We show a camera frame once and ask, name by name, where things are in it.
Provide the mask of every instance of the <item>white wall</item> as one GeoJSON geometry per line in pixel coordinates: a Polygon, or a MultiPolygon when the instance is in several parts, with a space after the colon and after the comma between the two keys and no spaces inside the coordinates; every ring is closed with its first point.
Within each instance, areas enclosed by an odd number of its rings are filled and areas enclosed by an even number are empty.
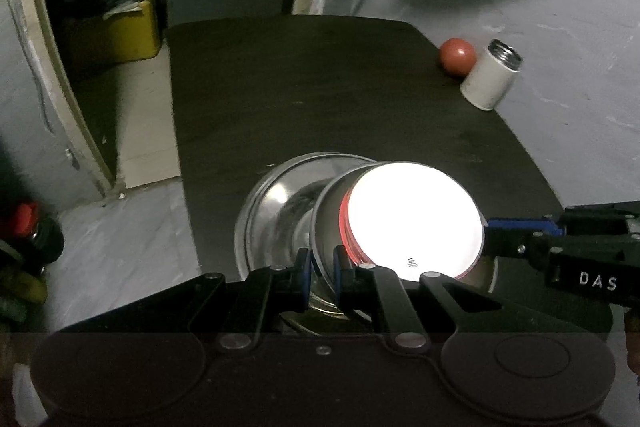
{"type": "Polygon", "coordinates": [[[500,38],[524,56],[499,114],[561,202],[640,200],[640,0],[327,0],[434,44],[500,38]]]}
{"type": "Polygon", "coordinates": [[[100,200],[104,193],[86,161],[67,156],[74,150],[78,157],[78,141],[69,140],[69,127],[59,119],[67,114],[57,111],[62,103],[54,107],[35,76],[39,68],[46,71],[46,60],[42,54],[34,57],[40,51],[35,33],[25,40],[25,5],[26,0],[0,0],[0,197],[4,205],[30,198],[59,212],[100,200]]]}

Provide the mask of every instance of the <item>door frame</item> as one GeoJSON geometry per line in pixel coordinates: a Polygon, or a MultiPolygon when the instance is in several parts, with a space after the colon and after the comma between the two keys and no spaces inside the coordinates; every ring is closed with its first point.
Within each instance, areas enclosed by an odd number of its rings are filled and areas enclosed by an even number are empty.
{"type": "Polygon", "coordinates": [[[115,175],[102,158],[69,84],[45,0],[8,1],[25,56],[62,124],[72,158],[89,173],[100,193],[107,195],[114,186],[115,175]]]}

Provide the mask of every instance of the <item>metal rivet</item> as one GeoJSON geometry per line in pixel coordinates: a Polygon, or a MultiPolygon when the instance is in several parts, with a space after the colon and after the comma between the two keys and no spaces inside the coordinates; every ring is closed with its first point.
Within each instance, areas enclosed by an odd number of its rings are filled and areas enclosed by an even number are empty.
{"type": "Polygon", "coordinates": [[[405,349],[418,349],[427,343],[427,337],[421,333],[407,331],[396,336],[396,344],[405,349]]]}
{"type": "Polygon", "coordinates": [[[225,349],[244,349],[251,344],[251,337],[244,333],[225,333],[218,342],[225,349]]]}

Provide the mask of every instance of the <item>bright light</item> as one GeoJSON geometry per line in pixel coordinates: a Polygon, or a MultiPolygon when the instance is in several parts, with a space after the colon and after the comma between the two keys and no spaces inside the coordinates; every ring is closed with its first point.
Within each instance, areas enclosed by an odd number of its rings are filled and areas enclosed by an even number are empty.
{"type": "Polygon", "coordinates": [[[267,199],[276,200],[280,204],[287,203],[289,200],[289,195],[287,194],[286,188],[282,184],[276,184],[271,187],[267,194],[267,199]]]}
{"type": "Polygon", "coordinates": [[[466,190],[415,163],[367,171],[351,192],[348,219],[362,251],[406,280],[426,271],[464,275],[484,240],[482,217],[466,190]]]}

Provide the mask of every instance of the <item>yellow box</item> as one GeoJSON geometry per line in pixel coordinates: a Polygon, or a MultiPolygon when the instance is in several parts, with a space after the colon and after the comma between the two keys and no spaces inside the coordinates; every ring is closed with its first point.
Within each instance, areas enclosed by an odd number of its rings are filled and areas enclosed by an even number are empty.
{"type": "Polygon", "coordinates": [[[139,0],[122,9],[63,22],[67,69],[71,66],[76,73],[86,73],[158,54],[161,43],[154,0],[139,0]]]}

